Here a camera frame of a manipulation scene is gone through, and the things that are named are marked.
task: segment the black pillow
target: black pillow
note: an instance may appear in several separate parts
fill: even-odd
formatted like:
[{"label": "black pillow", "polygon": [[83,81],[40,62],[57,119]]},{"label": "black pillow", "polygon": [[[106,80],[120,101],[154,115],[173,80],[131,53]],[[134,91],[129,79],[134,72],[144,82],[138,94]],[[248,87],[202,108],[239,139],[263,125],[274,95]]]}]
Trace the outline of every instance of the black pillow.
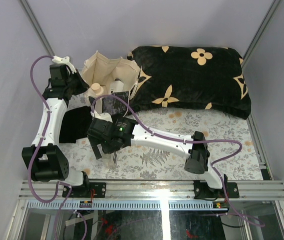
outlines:
[{"label": "black pillow", "polygon": [[215,109],[247,119],[251,99],[232,48],[140,46],[127,57],[141,68],[134,111]]}]

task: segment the gray wall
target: gray wall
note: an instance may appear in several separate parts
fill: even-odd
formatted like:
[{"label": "gray wall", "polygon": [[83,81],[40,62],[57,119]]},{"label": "gray wall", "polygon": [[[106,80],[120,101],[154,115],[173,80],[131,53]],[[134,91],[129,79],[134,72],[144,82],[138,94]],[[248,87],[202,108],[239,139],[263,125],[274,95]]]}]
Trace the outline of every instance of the gray wall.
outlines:
[{"label": "gray wall", "polygon": [[233,47],[244,54],[272,0],[29,0],[54,51],[81,68],[96,50]]},{"label": "gray wall", "polygon": [[[0,0],[0,239],[7,230],[27,175],[21,157],[40,123],[42,104],[32,89],[29,69],[45,54],[17,0]],[[49,77],[49,60],[35,70],[43,90]]]},{"label": "gray wall", "polygon": [[284,1],[244,74],[272,172],[284,181]]}]

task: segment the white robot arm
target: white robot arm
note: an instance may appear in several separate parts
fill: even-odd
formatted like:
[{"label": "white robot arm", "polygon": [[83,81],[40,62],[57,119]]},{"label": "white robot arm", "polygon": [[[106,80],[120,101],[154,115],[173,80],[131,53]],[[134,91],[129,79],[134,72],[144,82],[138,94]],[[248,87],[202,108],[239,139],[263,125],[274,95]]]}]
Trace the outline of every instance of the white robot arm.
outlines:
[{"label": "white robot arm", "polygon": [[[87,197],[91,194],[92,183],[89,182],[84,172],[69,167],[67,158],[59,149],[59,135],[71,96],[85,92],[89,86],[68,58],[55,56],[53,61],[58,64],[50,66],[51,87],[47,87],[43,93],[49,109],[44,105],[37,135],[30,147],[23,148],[22,157],[28,168],[40,138],[44,137],[31,170],[32,180],[61,181],[72,186],[72,197]],[[41,136],[47,120],[47,111],[51,112],[51,117],[45,136]],[[119,118],[116,123],[111,122],[110,117],[106,118],[108,120],[104,119],[105,116],[96,115],[88,130],[88,139],[97,159],[101,157],[98,145],[101,145],[105,154],[114,153],[126,146],[136,145],[161,149],[184,158],[186,160],[184,169],[190,173],[202,175],[211,191],[223,192],[221,180],[210,165],[207,144],[185,143],[185,141],[205,140],[201,132],[196,131],[194,135],[183,135],[150,128],[151,132],[184,141],[176,142],[148,133],[136,121],[129,118]],[[100,189],[104,189],[105,183],[102,182],[100,185]],[[99,188],[99,185],[94,183],[94,188]]]}]

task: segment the beige flower print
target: beige flower print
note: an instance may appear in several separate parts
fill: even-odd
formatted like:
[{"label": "beige flower print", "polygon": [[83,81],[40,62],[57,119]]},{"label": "beige flower print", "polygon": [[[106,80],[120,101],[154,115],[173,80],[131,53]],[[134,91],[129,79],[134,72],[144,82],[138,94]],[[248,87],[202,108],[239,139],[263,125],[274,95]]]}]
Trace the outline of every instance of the beige flower print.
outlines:
[{"label": "beige flower print", "polygon": [[205,52],[204,49],[198,48],[191,53],[191,57],[197,59],[197,63],[201,66],[206,64],[206,60],[212,59],[213,55],[210,52]]},{"label": "beige flower print", "polygon": [[164,97],[160,97],[160,98],[154,100],[152,103],[154,103],[154,104],[162,104],[162,107],[166,108],[168,103],[178,102],[179,99],[171,96],[172,90],[173,90],[173,87],[172,87],[172,85],[170,85],[167,88]]}]

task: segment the wire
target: wire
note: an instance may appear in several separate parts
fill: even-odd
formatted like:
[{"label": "wire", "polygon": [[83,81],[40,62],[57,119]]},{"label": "wire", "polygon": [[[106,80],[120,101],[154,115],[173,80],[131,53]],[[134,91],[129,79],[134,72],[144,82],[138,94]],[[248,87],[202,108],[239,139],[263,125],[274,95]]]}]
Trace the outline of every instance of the wire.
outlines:
[{"label": "wire", "polygon": [[30,76],[31,76],[31,82],[32,82],[32,85],[35,89],[35,91],[37,92],[38,96],[41,98],[42,102],[44,103],[45,107],[47,108],[47,119],[46,119],[46,123],[45,123],[45,126],[43,128],[43,132],[42,132],[42,137],[40,138],[38,144],[37,144],[37,147],[34,151],[34,154],[32,155],[32,158],[30,160],[30,163],[28,165],[28,186],[31,190],[31,193],[33,194],[34,198],[36,198],[38,201],[42,202],[42,203],[45,203],[45,204],[48,204],[48,203],[51,203],[52,201],[55,200],[55,198],[57,197],[57,193],[58,193],[58,185],[59,185],[59,181],[56,183],[56,189],[55,189],[55,194],[54,196],[50,199],[50,200],[44,200],[42,198],[40,198],[34,188],[33,188],[33,184],[32,184],[32,167],[33,167],[33,164],[34,164],[34,161],[35,161],[35,157],[37,156],[37,153],[43,143],[43,140],[44,140],[44,136],[46,134],[46,131],[47,131],[47,128],[48,128],[48,124],[50,122],[50,119],[51,119],[51,111],[50,111],[50,107],[48,106],[45,98],[42,96],[41,92],[38,90],[35,82],[34,82],[34,77],[33,77],[33,70],[34,70],[34,67],[36,65],[36,63],[41,60],[41,59],[44,59],[44,58],[50,58],[50,59],[53,59],[52,56],[48,56],[48,55],[44,55],[44,56],[41,56],[39,58],[37,58],[34,63],[32,64],[31,66],[31,71],[30,71]]},{"label": "wire", "polygon": [[205,201],[215,201],[218,199],[218,197],[214,198],[214,199],[207,199],[207,198],[197,198],[197,197],[194,197],[193,198],[194,200],[205,200]]},{"label": "wire", "polygon": [[[129,102],[130,102],[130,96],[131,96],[131,91],[128,91],[128,99],[127,99],[127,105],[128,106],[129,106]],[[123,117],[125,117],[127,113],[128,113],[128,107],[126,108],[126,112],[124,113]]]},{"label": "wire", "polygon": [[221,222],[224,226],[227,226],[227,227],[229,227],[229,228],[233,228],[233,229],[240,229],[240,228],[243,228],[244,227],[244,225],[240,225],[240,226],[231,226],[231,225],[228,225],[228,224],[226,224],[226,223],[223,223],[223,222]]},{"label": "wire", "polygon": [[[38,201],[40,201],[40,202],[42,202],[42,203],[46,203],[46,204],[51,203],[52,201],[54,201],[54,200],[56,199],[57,194],[58,194],[58,186],[59,186],[59,184],[64,185],[64,186],[68,186],[68,187],[70,188],[70,189],[69,189],[69,192],[68,192],[68,194],[67,194],[67,196],[66,196],[66,198],[64,199],[64,201],[62,202],[62,204],[60,205],[60,207],[59,207],[59,209],[58,209],[58,211],[57,211],[57,213],[56,213],[56,217],[55,217],[55,221],[54,221],[54,234],[55,234],[55,239],[58,239],[57,236],[56,236],[57,219],[58,219],[58,216],[59,216],[59,214],[60,214],[60,211],[61,211],[61,209],[62,209],[64,203],[66,202],[67,198],[68,198],[68,197],[70,196],[70,194],[71,194],[72,188],[71,188],[71,186],[70,186],[69,184],[62,183],[62,182],[57,181],[54,196],[53,196],[50,200],[44,200],[44,199],[40,198],[40,197],[36,194],[36,192],[35,192],[35,190],[34,190],[34,187],[33,187],[33,184],[32,184],[32,167],[33,167],[33,164],[34,164],[34,161],[35,161],[35,157],[37,156],[38,151],[39,151],[39,149],[40,149],[40,147],[41,147],[41,145],[42,145],[42,143],[43,143],[44,136],[45,136],[45,134],[46,134],[46,131],[47,131],[47,128],[48,128],[50,119],[51,119],[50,107],[48,106],[48,103],[46,102],[45,98],[42,96],[41,92],[38,90],[38,88],[37,88],[37,86],[36,86],[36,84],[35,84],[35,81],[34,81],[34,76],[33,76],[33,71],[34,71],[34,67],[35,67],[36,63],[37,63],[39,60],[44,59],[44,58],[53,59],[53,57],[52,57],[52,56],[49,56],[49,55],[41,56],[41,57],[37,58],[37,59],[33,62],[32,66],[31,66],[31,70],[30,70],[30,77],[31,77],[32,85],[33,85],[33,87],[34,87],[36,93],[37,93],[38,96],[41,98],[42,102],[44,103],[45,107],[47,108],[47,112],[46,112],[46,113],[47,113],[47,119],[46,119],[45,126],[44,126],[44,128],[43,128],[42,137],[40,138],[40,140],[39,140],[39,142],[38,142],[38,145],[37,145],[37,147],[35,148],[35,151],[34,151],[32,157],[31,157],[30,163],[29,163],[29,165],[28,165],[28,186],[29,186],[29,188],[30,188],[31,193],[33,194],[33,196],[34,196]],[[83,215],[81,215],[80,213],[78,213],[78,215],[79,215],[81,218],[84,219]],[[87,224],[86,224],[85,219],[84,219],[84,225],[85,225],[85,232],[84,232],[84,235],[83,235],[82,240],[85,239],[86,234],[87,234]]]},{"label": "wire", "polygon": [[[251,225],[254,225],[254,226],[257,226],[257,227],[264,227],[265,226],[265,223],[261,220],[259,220],[258,218],[255,218],[253,216],[249,216],[249,215],[244,215],[244,214],[241,214],[239,213],[235,207],[233,206],[233,204],[229,201],[229,198],[228,198],[228,195],[227,195],[227,192],[226,192],[226,186],[224,184],[224,180],[223,180],[223,177],[221,176],[221,174],[219,173],[219,171],[214,167],[214,165],[218,162],[221,162],[221,161],[224,161],[226,159],[229,159],[235,155],[237,155],[243,148],[243,145],[241,142],[237,141],[237,140],[232,140],[232,139],[215,139],[215,140],[202,140],[202,141],[191,141],[191,140],[183,140],[183,139],[177,139],[177,138],[173,138],[173,137],[169,137],[169,136],[164,136],[164,135],[161,135],[159,133],[156,133],[156,132],[153,132],[152,130],[150,130],[147,126],[145,126],[140,120],[139,118],[137,117],[136,113],[133,111],[133,109],[126,104],[126,102],[124,100],[122,100],[121,98],[117,97],[117,96],[114,96],[114,95],[101,95],[101,96],[98,96],[97,98],[94,99],[93,103],[92,103],[92,106],[91,106],[91,111],[92,111],[92,114],[94,115],[94,106],[95,106],[95,102],[100,99],[100,98],[104,98],[104,97],[109,97],[111,96],[112,98],[115,98],[117,99],[118,101],[120,101],[121,103],[123,103],[127,108],[128,110],[132,113],[132,115],[134,116],[135,120],[138,122],[138,124],[144,128],[147,132],[151,133],[152,135],[154,136],[157,136],[159,138],[162,138],[162,139],[166,139],[166,140],[170,140],[170,141],[175,141],[175,142],[179,142],[179,143],[188,143],[188,144],[208,144],[208,143],[231,143],[231,144],[237,144],[239,146],[238,150],[236,150],[234,153],[230,154],[230,155],[227,155],[225,157],[222,157],[218,160],[215,160],[211,163],[211,167],[213,168],[213,170],[217,173],[217,175],[219,176],[220,180],[221,180],[221,183],[222,183],[222,188],[223,188],[223,191],[224,191],[224,194],[225,194],[225,198],[226,200],[229,202],[229,205],[230,207],[236,212],[235,214],[238,215],[240,218],[242,218],[244,221],[248,222],[249,224]],[[225,215],[225,213],[221,213],[221,214],[218,214],[218,216],[223,216]],[[255,219],[257,220],[259,223],[261,224],[257,224],[257,223],[254,223],[250,220],[248,220],[247,218],[251,218],[251,219]]]},{"label": "wire", "polygon": [[93,198],[94,198],[94,195],[95,195],[95,189],[91,189],[91,205],[93,207]]}]

